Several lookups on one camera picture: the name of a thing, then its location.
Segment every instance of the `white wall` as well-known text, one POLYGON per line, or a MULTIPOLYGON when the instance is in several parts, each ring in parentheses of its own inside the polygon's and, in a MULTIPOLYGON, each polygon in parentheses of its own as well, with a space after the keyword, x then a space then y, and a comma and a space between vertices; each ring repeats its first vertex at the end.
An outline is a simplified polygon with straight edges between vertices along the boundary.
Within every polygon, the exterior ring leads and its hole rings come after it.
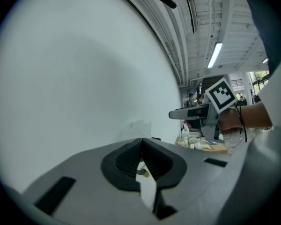
POLYGON ((251 79, 250 79, 250 75, 247 72, 242 72, 242 76, 243 76, 243 83, 244 83, 244 91, 245 91, 245 97, 247 98, 247 104, 248 105, 252 105, 252 99, 251 98, 251 79))
POLYGON ((22 0, 0 37, 0 176, 22 192, 69 156, 152 121, 174 143, 175 77, 123 0, 22 0))
POLYGON ((230 80, 238 80, 238 79, 242 79, 243 78, 241 72, 230 73, 229 77, 230 77, 230 80))

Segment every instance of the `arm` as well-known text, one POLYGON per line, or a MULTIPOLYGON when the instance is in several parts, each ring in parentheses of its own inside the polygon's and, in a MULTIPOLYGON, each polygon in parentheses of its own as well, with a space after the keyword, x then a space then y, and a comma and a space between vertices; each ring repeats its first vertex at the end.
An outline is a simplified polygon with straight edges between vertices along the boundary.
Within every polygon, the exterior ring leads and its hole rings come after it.
MULTIPOLYGON (((243 106, 242 117, 246 128, 265 128, 272 126, 272 122, 262 103, 243 106)), ((222 131, 230 128, 242 127, 235 109, 228 109, 222 112, 219 120, 219 125, 222 131)))

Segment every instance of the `wooden board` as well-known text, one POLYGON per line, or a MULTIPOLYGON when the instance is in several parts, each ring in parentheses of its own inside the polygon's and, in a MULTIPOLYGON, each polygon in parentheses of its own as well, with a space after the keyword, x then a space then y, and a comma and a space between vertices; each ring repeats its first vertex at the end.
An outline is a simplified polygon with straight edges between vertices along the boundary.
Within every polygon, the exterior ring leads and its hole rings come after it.
MULTIPOLYGON (((178 142, 183 142, 183 138, 182 137, 178 137, 176 142, 175 142, 175 146, 178 146, 178 142)), ((221 154, 226 154, 228 153, 228 149, 225 147, 225 145, 223 143, 217 144, 217 145, 209 145, 211 149, 207 149, 204 148, 202 151, 206 151, 206 152, 213 152, 213 153, 221 153, 221 154)))

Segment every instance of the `window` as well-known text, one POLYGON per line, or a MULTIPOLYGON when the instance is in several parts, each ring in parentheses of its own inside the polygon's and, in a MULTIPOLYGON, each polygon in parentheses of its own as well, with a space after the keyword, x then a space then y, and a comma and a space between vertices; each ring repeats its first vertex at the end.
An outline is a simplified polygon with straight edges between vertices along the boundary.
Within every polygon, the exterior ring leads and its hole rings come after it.
POLYGON ((264 88, 263 82, 261 84, 259 84, 259 87, 260 87, 260 91, 264 88))
POLYGON ((235 96, 237 97, 238 100, 240 100, 242 95, 243 95, 243 93, 240 92, 240 93, 237 93, 235 96))
POLYGON ((251 77, 252 82, 256 82, 256 76, 255 76, 254 72, 250 72, 250 77, 251 77))
POLYGON ((260 92, 258 84, 254 85, 254 91, 255 91, 255 95, 257 95, 260 92))
POLYGON ((253 82, 254 92, 258 94, 264 86, 267 84, 268 80, 268 71, 257 71, 257 72, 249 72, 251 80, 253 82))

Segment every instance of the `ceiling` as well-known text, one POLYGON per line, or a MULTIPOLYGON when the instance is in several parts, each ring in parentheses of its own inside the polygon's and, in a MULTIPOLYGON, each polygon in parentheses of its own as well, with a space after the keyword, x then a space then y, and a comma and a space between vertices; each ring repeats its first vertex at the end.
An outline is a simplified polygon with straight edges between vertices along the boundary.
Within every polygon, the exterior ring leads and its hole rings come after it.
POLYGON ((174 0, 176 9, 159 0, 131 1, 157 33, 181 88, 197 86, 197 78, 206 76, 268 70, 246 0, 193 0, 192 19, 186 0, 174 0), (218 41, 223 42, 221 52, 208 69, 218 41))

